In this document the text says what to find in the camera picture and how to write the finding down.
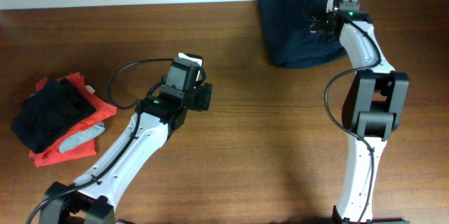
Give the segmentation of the dark blue shorts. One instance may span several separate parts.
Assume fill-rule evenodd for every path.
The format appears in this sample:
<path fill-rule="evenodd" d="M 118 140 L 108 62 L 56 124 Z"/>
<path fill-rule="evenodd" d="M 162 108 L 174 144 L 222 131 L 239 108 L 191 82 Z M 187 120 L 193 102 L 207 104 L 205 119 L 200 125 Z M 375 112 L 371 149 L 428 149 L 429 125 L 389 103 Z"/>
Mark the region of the dark blue shorts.
<path fill-rule="evenodd" d="M 327 0 L 257 0 L 264 41 L 275 66 L 317 67 L 347 54 L 334 35 L 309 30 L 308 18 L 324 19 L 326 4 Z"/>

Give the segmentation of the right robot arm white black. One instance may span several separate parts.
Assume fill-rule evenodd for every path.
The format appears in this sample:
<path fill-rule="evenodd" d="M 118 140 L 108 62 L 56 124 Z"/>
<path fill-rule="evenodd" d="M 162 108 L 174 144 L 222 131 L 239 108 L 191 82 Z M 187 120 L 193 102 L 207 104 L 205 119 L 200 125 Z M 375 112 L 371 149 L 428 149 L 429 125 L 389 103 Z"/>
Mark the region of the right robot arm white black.
<path fill-rule="evenodd" d="M 327 0 L 326 16 L 314 19 L 312 32 L 333 34 L 347 52 L 354 80 L 331 121 L 348 135 L 348 159 L 332 223 L 374 223 L 373 191 L 382 153 L 400 123 L 409 78 L 387 61 L 368 13 L 359 0 Z"/>

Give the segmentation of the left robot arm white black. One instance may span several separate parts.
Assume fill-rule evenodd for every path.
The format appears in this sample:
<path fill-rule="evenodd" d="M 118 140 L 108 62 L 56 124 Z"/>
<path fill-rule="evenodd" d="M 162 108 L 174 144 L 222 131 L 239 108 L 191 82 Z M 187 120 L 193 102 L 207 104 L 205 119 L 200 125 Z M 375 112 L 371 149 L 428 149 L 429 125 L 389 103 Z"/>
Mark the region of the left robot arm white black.
<path fill-rule="evenodd" d="M 147 95 L 132 106 L 130 121 L 114 144 L 71 185 L 53 183 L 30 213 L 40 223 L 115 223 L 120 198 L 145 162 L 185 122 L 190 110 L 209 108 L 212 84 L 203 58 L 179 53 Z"/>

